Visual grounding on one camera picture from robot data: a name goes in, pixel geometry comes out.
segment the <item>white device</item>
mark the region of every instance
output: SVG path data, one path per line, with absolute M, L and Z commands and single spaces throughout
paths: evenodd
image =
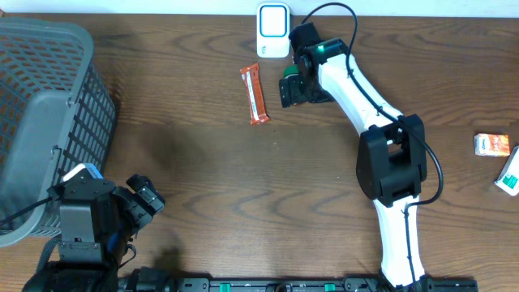
M 90 175 L 92 175 L 93 178 L 99 178 L 103 179 L 103 176 L 97 170 L 96 166 L 92 163 L 79 163 L 74 169 L 69 171 L 63 176 L 63 182 L 68 181 L 71 178 L 74 178 L 76 174 L 78 174 L 81 170 L 87 169 Z
M 352 74 L 362 88 L 370 97 L 384 108 L 384 111 L 394 118 L 402 113 L 392 107 L 369 83 L 362 72 L 358 69 L 353 55 L 350 55 L 350 67 Z M 326 63 L 319 65 L 319 83 L 323 90 L 329 92 L 342 110 L 346 113 L 350 121 L 354 124 L 357 133 L 360 135 L 367 131 L 372 125 L 382 127 L 392 123 L 382 114 L 377 113 L 377 109 L 369 103 L 364 95 L 358 90 L 346 70 L 346 55 L 339 54 L 331 57 Z M 382 273 L 392 284 L 393 287 L 399 285 L 407 286 L 413 282 L 407 258 L 407 242 L 405 236 L 405 217 L 402 212 L 407 204 L 417 202 L 419 196 L 405 197 L 393 203 L 391 208 L 384 206 L 375 200 L 376 212 L 379 216 L 380 234 L 382 236 Z M 414 266 L 414 276 L 419 279 L 425 274 L 418 254 L 418 235 L 416 228 L 417 208 L 409 209 L 409 230 L 411 256 Z
M 284 58 L 289 54 L 290 10 L 283 3 L 263 3 L 256 17 L 256 45 L 261 58 Z

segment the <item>wooden table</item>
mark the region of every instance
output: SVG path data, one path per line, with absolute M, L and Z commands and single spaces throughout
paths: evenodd
M 146 174 L 166 199 L 121 275 L 142 265 L 213 277 L 377 273 L 357 134 L 335 103 L 281 108 L 290 60 L 258 59 L 255 17 L 26 16 L 92 34 L 97 68 L 122 102 L 105 176 Z M 314 21 L 323 38 L 349 41 L 351 19 Z M 390 103 L 423 119 L 444 168 L 444 194 L 418 212 L 425 269 L 517 291 L 519 199 L 492 183 L 506 158 L 476 157 L 473 137 L 519 139 L 519 20 L 362 17 L 354 54 Z M 252 127 L 239 70 L 254 62 L 272 121 Z M 437 184 L 428 168 L 423 198 Z M 0 249 L 0 291 L 21 289 L 45 240 Z

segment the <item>orange wrapper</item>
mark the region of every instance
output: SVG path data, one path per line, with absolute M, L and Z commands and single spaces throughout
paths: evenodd
M 474 137 L 476 155 L 502 157 L 510 155 L 507 135 L 477 134 Z
M 270 118 L 265 109 L 260 83 L 260 65 L 255 63 L 240 70 L 249 95 L 251 125 L 268 122 Z

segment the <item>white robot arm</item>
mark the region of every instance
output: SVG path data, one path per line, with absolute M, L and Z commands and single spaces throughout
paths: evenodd
M 322 65 L 319 65 L 318 76 L 319 83 L 323 90 L 329 92 L 332 97 L 341 106 L 350 121 L 354 124 L 357 133 L 361 135 L 364 131 L 368 131 L 373 125 L 383 127 L 391 124 L 383 115 L 377 112 L 377 109 L 371 105 L 364 95 L 360 93 L 357 86 L 348 76 L 345 66 L 345 54 L 339 54 L 331 57 Z M 358 82 L 362 85 L 371 98 L 384 111 L 391 114 L 394 118 L 401 116 L 402 113 L 392 107 L 382 96 L 371 86 L 358 69 L 354 56 L 350 56 L 350 67 Z M 418 196 L 407 196 L 403 199 L 395 201 L 391 208 L 384 206 L 380 201 L 375 200 L 376 211 L 379 216 L 380 234 L 382 235 L 383 258 L 382 273 L 388 281 L 394 286 L 407 286 L 412 283 L 409 261 L 407 259 L 407 243 L 405 240 L 405 222 L 404 207 L 406 204 L 418 201 Z M 418 254 L 418 236 L 416 228 L 416 210 L 410 208 L 409 228 L 411 255 L 414 266 L 414 275 L 419 279 L 425 274 L 420 257 Z
M 404 117 L 382 98 L 362 75 L 352 55 L 348 72 L 349 51 L 341 40 L 321 41 L 313 24 L 296 27 L 290 33 L 290 40 L 298 73 L 280 81 L 282 104 L 288 107 L 301 101 L 336 101 L 344 110 L 360 136 L 357 178 L 364 193 L 374 201 L 379 217 L 383 244 L 381 272 L 392 287 L 409 286 L 425 274 L 418 254 L 417 208 L 406 210 L 410 250 L 404 214 L 406 205 L 419 201 L 420 182 L 427 176 L 425 150 L 418 142 L 424 139 L 422 121 L 416 115 Z M 366 99 L 359 85 L 378 108 Z M 380 108 L 393 119 L 382 115 Z M 401 129 L 401 122 L 396 120 L 405 122 L 414 134 Z M 389 153 L 390 144 L 401 148 Z

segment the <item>gray plastic basket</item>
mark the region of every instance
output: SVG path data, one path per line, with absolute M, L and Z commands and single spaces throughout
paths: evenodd
M 47 197 L 81 162 L 102 169 L 116 114 L 74 24 L 0 19 L 0 218 Z M 0 226 L 0 247 L 59 234 L 58 203 Z

